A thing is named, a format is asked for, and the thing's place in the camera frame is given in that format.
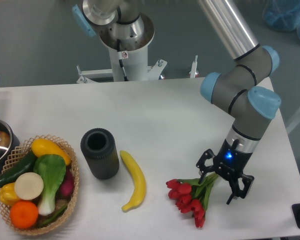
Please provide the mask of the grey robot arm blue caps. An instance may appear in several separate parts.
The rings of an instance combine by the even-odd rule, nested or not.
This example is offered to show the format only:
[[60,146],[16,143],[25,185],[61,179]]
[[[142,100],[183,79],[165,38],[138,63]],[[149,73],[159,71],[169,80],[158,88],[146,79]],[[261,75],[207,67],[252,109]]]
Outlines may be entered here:
[[[200,94],[234,122],[219,152],[206,150],[197,167],[201,179],[216,173],[228,181],[231,200],[245,198],[254,177],[244,174],[244,168],[281,104],[276,93],[259,84],[277,69],[280,59],[272,47],[258,43],[233,1],[201,0],[199,6],[236,65],[226,74],[208,74],[201,83]],[[108,48],[114,81],[159,77],[148,67],[154,25],[136,0],[82,0],[72,14],[86,35],[99,36]]]

